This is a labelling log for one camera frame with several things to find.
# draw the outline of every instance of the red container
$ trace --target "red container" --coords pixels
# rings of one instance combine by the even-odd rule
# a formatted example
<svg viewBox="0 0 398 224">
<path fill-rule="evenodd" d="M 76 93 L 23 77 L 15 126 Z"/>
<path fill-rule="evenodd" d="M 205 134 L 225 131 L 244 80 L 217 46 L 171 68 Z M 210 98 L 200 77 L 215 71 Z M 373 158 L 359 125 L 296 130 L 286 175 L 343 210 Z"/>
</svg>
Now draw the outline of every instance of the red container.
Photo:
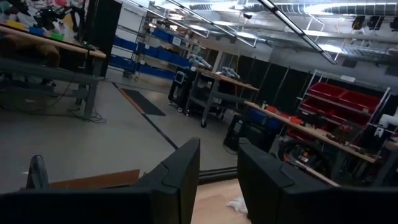
<svg viewBox="0 0 398 224">
<path fill-rule="evenodd" d="M 332 101 L 337 101 L 338 98 L 346 91 L 347 90 L 343 88 L 325 83 L 316 83 L 308 89 L 308 93 Z"/>
<path fill-rule="evenodd" d="M 338 108 L 330 112 L 329 116 L 333 121 L 343 123 L 346 120 L 365 126 L 369 121 L 369 116 L 358 114 L 355 111 L 350 111 L 344 108 Z"/>
<path fill-rule="evenodd" d="M 301 107 L 309 112 L 326 116 L 335 106 L 322 100 L 307 98 L 303 101 Z"/>
<path fill-rule="evenodd" d="M 300 131 L 297 131 L 296 129 L 289 129 L 286 132 L 286 135 L 291 137 L 292 139 L 298 139 L 298 140 L 302 140 L 302 141 L 314 141 L 314 138 L 312 138 Z"/>
<path fill-rule="evenodd" d="M 380 98 L 369 96 L 356 91 L 347 91 L 340 96 L 339 103 L 361 110 L 365 113 L 373 113 L 376 110 Z"/>
</svg>

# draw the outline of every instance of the storage rack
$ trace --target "storage rack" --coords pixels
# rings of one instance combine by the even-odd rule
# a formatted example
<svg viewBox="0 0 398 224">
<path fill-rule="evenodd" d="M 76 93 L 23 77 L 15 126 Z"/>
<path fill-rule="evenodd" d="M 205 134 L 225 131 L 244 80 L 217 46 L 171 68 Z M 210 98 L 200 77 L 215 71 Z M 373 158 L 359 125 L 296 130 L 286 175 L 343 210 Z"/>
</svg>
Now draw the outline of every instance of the storage rack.
<svg viewBox="0 0 398 224">
<path fill-rule="evenodd" d="M 175 73 L 175 68 L 177 67 L 181 67 L 181 68 L 185 68 L 186 66 L 188 66 L 188 60 L 185 59 L 184 61 L 178 61 L 178 62 L 173 62 L 164 58 L 160 57 L 160 53 L 163 53 L 162 55 L 165 54 L 170 54 L 170 58 L 171 57 L 176 57 L 176 56 L 172 56 L 174 54 L 172 53 L 167 53 L 164 51 L 159 51 L 159 57 L 157 56 L 157 49 L 155 47 L 151 47 L 148 43 L 151 41 L 151 39 L 157 39 L 160 41 L 160 43 L 162 44 L 166 44 L 172 47 L 178 47 L 179 49 L 182 49 L 182 51 L 179 53 L 179 55 L 184 55 L 185 51 L 190 51 L 190 48 L 187 46 L 188 44 L 195 44 L 195 45 L 199 45 L 200 43 L 198 43 L 197 41 L 194 40 L 190 40 L 190 39 L 186 39 L 185 37 L 182 37 L 180 35 L 177 35 L 175 32 L 172 32 L 171 30 L 165 29 L 165 27 L 162 26 L 162 28 L 157 27 L 156 29 L 154 29 L 153 27 L 149 27 L 149 21 L 143 19 L 141 20 L 141 27 L 142 27 L 142 32 L 137 32 L 134 30 L 131 30 L 127 27 L 123 27 L 123 26 L 118 26 L 118 29 L 122 29 L 125 30 L 127 32 L 133 33 L 137 35 L 137 40 L 136 42 L 129 42 L 128 40 L 122 40 L 123 42 L 127 43 L 127 45 L 129 47 L 125 47 L 123 45 L 119 45 L 116 44 L 116 39 L 115 39 L 115 44 L 114 47 L 117 49 L 121 49 L 121 50 L 125 50 L 127 52 L 131 52 L 131 58 L 127 58 L 128 62 L 128 66 L 120 66 L 120 65 L 116 65 L 116 63 L 111 63 L 111 66 L 117 67 L 117 68 L 121 68 L 123 69 L 123 76 L 124 77 L 132 77 L 132 74 L 141 74 L 141 73 L 149 73 L 150 75 L 154 75 L 151 74 L 151 72 L 147 72 L 148 70 L 150 70 L 150 68 L 152 69 L 151 71 L 155 71 L 159 73 L 162 73 L 162 75 L 158 75 L 157 76 L 161 76 L 164 78 L 168 78 L 168 79 L 173 79 L 174 77 L 174 73 Z M 160 36 L 156 36 L 155 32 L 163 32 L 167 35 L 171 35 L 173 37 L 173 39 L 179 39 L 179 45 L 170 43 L 170 40 L 163 39 Z M 156 62 L 165 62 L 167 63 L 167 66 L 172 65 L 175 68 L 159 68 L 157 67 L 157 65 L 151 67 L 147 67 L 146 64 L 150 65 L 151 60 L 156 60 Z"/>
<path fill-rule="evenodd" d="M 312 85 L 315 77 L 319 77 L 318 82 Z M 347 99 L 343 99 L 341 97 L 344 97 L 344 95 L 348 95 L 349 93 L 357 94 L 356 92 L 345 90 L 344 88 L 340 88 L 334 85 L 328 85 L 327 82 L 328 80 L 337 80 L 340 82 L 345 82 L 345 83 L 350 83 L 354 84 L 357 86 L 365 87 L 368 89 L 376 90 L 376 91 L 383 91 L 384 94 L 382 98 L 380 98 L 379 102 L 374 104 L 375 106 L 370 108 L 366 105 L 362 105 L 361 103 L 355 103 Z M 329 87 L 334 88 L 334 95 L 333 93 L 317 93 L 317 90 L 313 90 L 312 88 L 315 88 L 316 85 L 323 85 L 319 83 L 324 83 L 325 85 L 322 86 L 322 88 Z M 369 99 L 369 101 L 375 100 L 375 97 L 373 96 L 368 96 L 362 94 L 363 97 L 366 97 Z M 373 125 L 374 119 L 378 116 L 378 114 L 381 112 L 385 104 L 387 103 L 389 97 L 391 96 L 391 89 L 389 87 L 384 87 L 380 85 L 375 85 L 372 83 L 367 83 L 361 80 L 358 80 L 353 77 L 348 77 L 345 75 L 335 75 L 332 73 L 328 72 L 323 72 L 319 70 L 315 70 L 314 74 L 312 75 L 312 78 L 310 79 L 309 84 L 307 85 L 304 94 L 301 98 L 298 98 L 300 100 L 300 103 L 298 105 L 298 110 L 304 113 L 308 114 L 321 114 L 321 118 L 333 123 L 335 125 L 341 125 L 345 121 L 350 121 L 353 123 L 356 123 L 360 125 L 363 130 L 366 129 L 368 125 Z M 306 105 L 306 101 L 314 100 L 314 102 L 320 103 L 320 107 L 317 107 L 316 103 L 313 104 L 312 106 Z M 357 114 L 359 117 L 366 118 L 362 120 L 362 123 L 358 123 L 358 120 L 353 121 L 348 118 L 342 118 L 340 116 L 334 115 L 333 112 L 331 111 L 341 111 L 341 109 L 345 111 L 349 111 L 350 113 Z M 288 130 L 287 135 L 292 138 L 297 138 L 301 140 L 306 140 L 304 139 L 304 136 L 300 135 L 299 133 L 294 133 L 294 131 Z"/>
</svg>

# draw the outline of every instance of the caster wheel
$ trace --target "caster wheel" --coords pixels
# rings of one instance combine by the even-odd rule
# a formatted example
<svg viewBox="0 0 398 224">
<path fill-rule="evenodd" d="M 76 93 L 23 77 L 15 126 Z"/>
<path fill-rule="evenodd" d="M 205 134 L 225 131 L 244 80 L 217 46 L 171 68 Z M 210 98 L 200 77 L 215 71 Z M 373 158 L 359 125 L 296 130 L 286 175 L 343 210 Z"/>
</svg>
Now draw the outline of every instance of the caster wheel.
<svg viewBox="0 0 398 224">
<path fill-rule="evenodd" d="M 206 128 L 207 127 L 206 121 L 201 121 L 200 126 Z"/>
<path fill-rule="evenodd" d="M 83 102 L 82 99 L 76 99 L 75 104 L 78 105 L 78 106 L 80 106 L 82 102 Z"/>
</svg>

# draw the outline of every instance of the gray floor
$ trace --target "gray floor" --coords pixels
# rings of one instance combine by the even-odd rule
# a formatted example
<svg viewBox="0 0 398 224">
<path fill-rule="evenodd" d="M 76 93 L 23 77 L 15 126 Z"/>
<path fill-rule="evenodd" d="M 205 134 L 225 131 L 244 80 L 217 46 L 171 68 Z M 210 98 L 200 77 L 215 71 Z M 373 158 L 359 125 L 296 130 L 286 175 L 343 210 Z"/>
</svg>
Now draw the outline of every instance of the gray floor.
<svg viewBox="0 0 398 224">
<path fill-rule="evenodd" d="M 202 170 L 236 165 L 236 156 L 228 154 L 222 146 L 228 125 L 211 120 L 208 127 L 202 129 L 197 118 L 177 113 L 167 104 L 168 82 L 145 76 L 134 82 L 122 79 L 116 71 L 109 71 L 108 78 L 108 82 L 99 84 L 96 98 L 96 109 L 107 119 L 105 124 L 0 110 L 0 192 L 25 185 L 29 160 L 36 154 L 44 157 L 53 182 L 132 169 L 140 169 L 142 174 L 173 153 L 173 147 L 111 82 L 124 84 L 119 84 L 121 88 L 138 90 L 157 105 L 166 116 L 148 117 L 176 145 L 181 146 L 191 137 L 201 138 Z M 13 99 L 5 93 L 0 95 L 2 103 L 4 98 Z M 17 98 L 43 100 L 34 96 Z M 51 104 L 54 99 L 44 101 Z M 74 100 L 65 98 L 46 112 L 67 114 L 67 108 L 74 107 Z"/>
</svg>

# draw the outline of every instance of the ceiling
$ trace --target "ceiling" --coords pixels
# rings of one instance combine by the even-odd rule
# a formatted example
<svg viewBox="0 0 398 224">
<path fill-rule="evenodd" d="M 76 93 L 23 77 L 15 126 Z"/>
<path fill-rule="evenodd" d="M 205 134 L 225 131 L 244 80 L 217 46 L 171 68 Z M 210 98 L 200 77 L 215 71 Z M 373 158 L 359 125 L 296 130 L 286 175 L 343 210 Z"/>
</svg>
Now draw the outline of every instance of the ceiling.
<svg viewBox="0 0 398 224">
<path fill-rule="evenodd" d="M 257 44 L 267 44 L 274 48 L 291 48 L 298 52 L 314 52 L 311 46 L 287 28 L 275 15 L 264 9 L 257 0 L 178 0 L 177 2 L 229 31 L 255 35 Z M 273 3 L 323 50 L 330 51 L 333 57 L 343 56 L 383 64 L 395 64 L 398 59 L 398 50 L 394 50 L 397 48 L 398 35 L 389 27 L 390 22 L 398 16 L 396 2 L 275 0 Z M 152 2 L 150 8 L 160 11 L 163 15 L 169 15 L 186 26 L 197 25 L 209 30 L 211 35 L 224 35 L 224 32 L 180 10 L 168 1 L 156 0 Z M 249 14 L 251 18 L 245 18 L 244 14 Z M 353 30 L 351 25 L 356 16 L 366 16 L 366 21 L 371 16 L 384 16 L 384 20 L 379 30 L 369 30 L 365 26 L 361 30 Z M 220 21 L 228 22 L 229 27 L 222 26 L 224 23 Z M 250 43 L 254 42 L 252 38 L 244 39 Z"/>
</svg>

